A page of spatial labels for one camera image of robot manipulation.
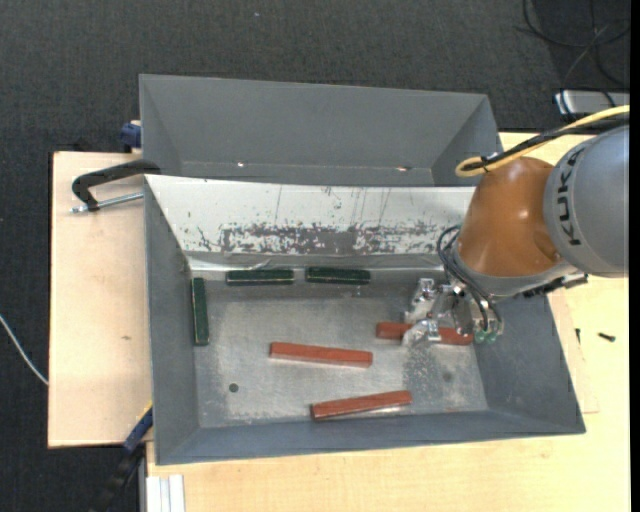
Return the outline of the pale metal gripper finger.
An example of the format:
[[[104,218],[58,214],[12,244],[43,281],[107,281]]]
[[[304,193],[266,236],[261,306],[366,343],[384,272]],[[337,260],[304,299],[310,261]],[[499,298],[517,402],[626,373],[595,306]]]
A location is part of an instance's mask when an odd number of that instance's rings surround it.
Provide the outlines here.
[[[439,331],[439,325],[432,319],[422,319],[412,324],[401,337],[401,344],[407,347],[441,342],[442,336]]]
[[[420,278],[404,313],[404,320],[407,323],[417,323],[432,319],[437,297],[436,281],[433,278]]]

